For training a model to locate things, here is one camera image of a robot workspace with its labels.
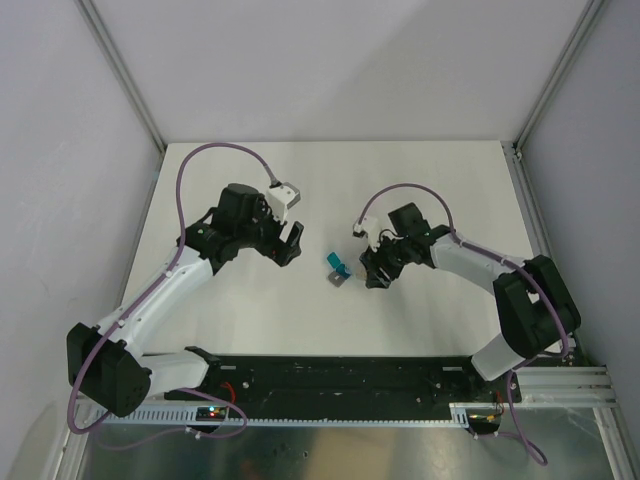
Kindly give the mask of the teal pill box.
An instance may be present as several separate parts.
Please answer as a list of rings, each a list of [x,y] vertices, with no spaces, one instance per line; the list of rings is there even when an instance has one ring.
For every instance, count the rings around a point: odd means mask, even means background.
[[[340,257],[335,252],[329,253],[326,259],[337,275],[341,276],[344,279],[348,279],[352,276],[349,267],[340,259]]]

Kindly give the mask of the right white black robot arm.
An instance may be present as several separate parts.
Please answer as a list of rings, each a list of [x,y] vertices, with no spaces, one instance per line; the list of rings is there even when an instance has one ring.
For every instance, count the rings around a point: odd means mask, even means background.
[[[581,316],[554,261],[506,256],[474,244],[447,225],[430,226],[409,203],[389,214],[394,230],[383,233],[377,219],[356,221],[353,235],[367,240],[359,260],[368,289],[387,289],[410,265],[455,274],[492,295],[499,333],[471,356],[473,369],[462,376],[464,393],[486,400],[498,377],[560,343],[581,326]]]

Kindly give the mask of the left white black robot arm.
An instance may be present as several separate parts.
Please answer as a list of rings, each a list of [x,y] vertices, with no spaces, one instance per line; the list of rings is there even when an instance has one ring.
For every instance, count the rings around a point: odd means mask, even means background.
[[[125,417],[143,401],[188,388],[201,399],[214,397],[222,376],[212,355],[197,347],[177,353],[147,355],[145,346],[168,313],[212,279],[243,249],[252,249],[280,267],[301,253],[304,230],[294,222],[288,237],[281,233],[289,210],[300,200],[289,183],[267,192],[232,183],[217,206],[187,227],[167,261],[142,291],[96,326],[76,324],[67,335],[69,382],[107,412]]]

